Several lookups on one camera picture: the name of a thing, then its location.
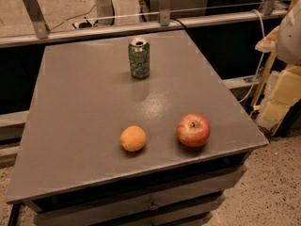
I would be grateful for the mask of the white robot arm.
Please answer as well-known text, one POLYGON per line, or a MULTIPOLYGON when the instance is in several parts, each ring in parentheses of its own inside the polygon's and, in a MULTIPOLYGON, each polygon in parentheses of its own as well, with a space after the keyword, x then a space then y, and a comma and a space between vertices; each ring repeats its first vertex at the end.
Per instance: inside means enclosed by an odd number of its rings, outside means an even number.
POLYGON ((301 0, 287 13, 280 25, 260 40, 255 49, 275 52, 287 64, 301 65, 301 0))

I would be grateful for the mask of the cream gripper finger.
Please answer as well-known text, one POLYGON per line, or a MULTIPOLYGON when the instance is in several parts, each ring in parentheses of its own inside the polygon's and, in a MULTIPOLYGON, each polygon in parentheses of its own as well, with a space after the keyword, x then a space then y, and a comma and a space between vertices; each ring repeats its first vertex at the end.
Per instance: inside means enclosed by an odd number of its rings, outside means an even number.
POLYGON ((263 53, 275 52, 278 30, 279 27, 275 27, 255 45, 255 49, 263 53))

